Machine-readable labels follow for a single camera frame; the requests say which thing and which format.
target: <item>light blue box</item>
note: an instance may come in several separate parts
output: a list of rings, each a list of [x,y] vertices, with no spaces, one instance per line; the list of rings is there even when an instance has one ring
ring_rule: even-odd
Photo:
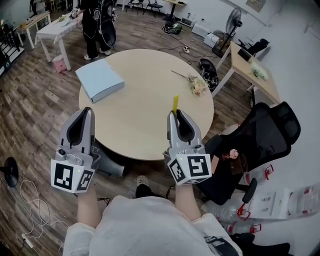
[[[82,66],[75,73],[93,103],[125,86],[125,81],[104,59]]]

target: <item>pink bag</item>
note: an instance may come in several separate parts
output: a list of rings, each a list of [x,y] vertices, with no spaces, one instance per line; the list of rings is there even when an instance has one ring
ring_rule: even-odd
[[[55,70],[58,73],[67,70],[64,57],[61,55],[61,53],[58,50],[56,51],[56,57],[52,60],[52,62]]]

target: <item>black and white marker cube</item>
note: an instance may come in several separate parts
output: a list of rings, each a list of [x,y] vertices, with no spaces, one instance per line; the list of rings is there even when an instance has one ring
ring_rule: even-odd
[[[209,154],[177,154],[168,167],[177,185],[200,183],[212,176]]]
[[[94,169],[71,164],[67,160],[51,160],[51,186],[63,191],[86,192],[94,173]]]

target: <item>round wooden table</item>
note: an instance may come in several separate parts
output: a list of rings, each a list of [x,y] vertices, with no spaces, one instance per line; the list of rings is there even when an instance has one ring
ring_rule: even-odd
[[[201,78],[190,65],[150,49],[125,50],[105,60],[124,79],[124,88],[96,103],[83,87],[79,94],[80,109],[94,111],[95,137],[105,147],[132,159],[164,159],[163,152],[169,147],[167,117],[177,94],[178,108],[194,120],[205,137],[214,117],[209,89],[202,96],[193,95],[188,81],[171,71]]]

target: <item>white tablecloth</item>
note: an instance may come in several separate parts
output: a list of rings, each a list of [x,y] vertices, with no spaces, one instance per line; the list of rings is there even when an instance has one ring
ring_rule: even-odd
[[[36,33],[35,44],[39,41],[39,39],[51,39],[54,40],[54,44],[63,38],[68,32],[80,26],[82,24],[83,14],[80,14],[77,18],[71,20],[67,25],[63,26],[66,22],[59,22],[59,19],[56,19],[52,23],[48,24],[44,28],[40,29]]]

